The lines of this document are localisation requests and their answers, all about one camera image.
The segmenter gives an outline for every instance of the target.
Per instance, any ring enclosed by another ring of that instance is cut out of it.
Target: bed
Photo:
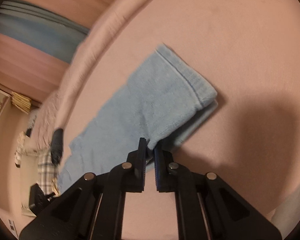
[[[63,128],[61,169],[69,143],[161,43],[218,91],[217,111],[175,160],[220,175],[286,237],[300,220],[298,0],[116,0],[43,103],[53,110],[41,110],[34,147]],[[148,172],[144,193],[127,194],[122,238],[177,239],[173,199]]]

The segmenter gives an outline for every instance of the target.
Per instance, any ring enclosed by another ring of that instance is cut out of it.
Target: plaid shirt
[[[58,176],[58,168],[51,162],[50,149],[42,150],[38,162],[38,185],[45,195],[52,193],[53,180]]]

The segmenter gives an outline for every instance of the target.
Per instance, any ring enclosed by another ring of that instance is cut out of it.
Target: gray fabric
[[[67,63],[88,32],[60,15],[20,0],[6,0],[0,6],[1,34]]]
[[[164,138],[166,150],[180,146],[217,107],[216,95],[201,75],[160,46],[71,142],[60,191],[86,172],[103,174],[125,162],[140,137],[150,150]]]

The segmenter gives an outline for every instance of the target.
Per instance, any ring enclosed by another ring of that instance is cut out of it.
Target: silver screw
[[[208,172],[207,178],[211,180],[215,180],[217,178],[217,175],[214,172]]]
[[[169,163],[168,166],[172,170],[175,170],[175,169],[179,168],[179,164],[178,163]]]
[[[88,172],[83,177],[85,180],[91,180],[94,178],[94,174],[92,172]]]
[[[132,167],[132,164],[131,163],[122,163],[121,166],[124,169],[130,169]]]

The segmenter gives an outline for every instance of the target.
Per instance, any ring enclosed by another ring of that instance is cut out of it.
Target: yellow fringe
[[[30,107],[31,107],[31,99],[30,98],[20,95],[16,92],[12,92],[11,102],[14,106],[16,106],[22,112],[24,112],[26,114],[30,113]]]

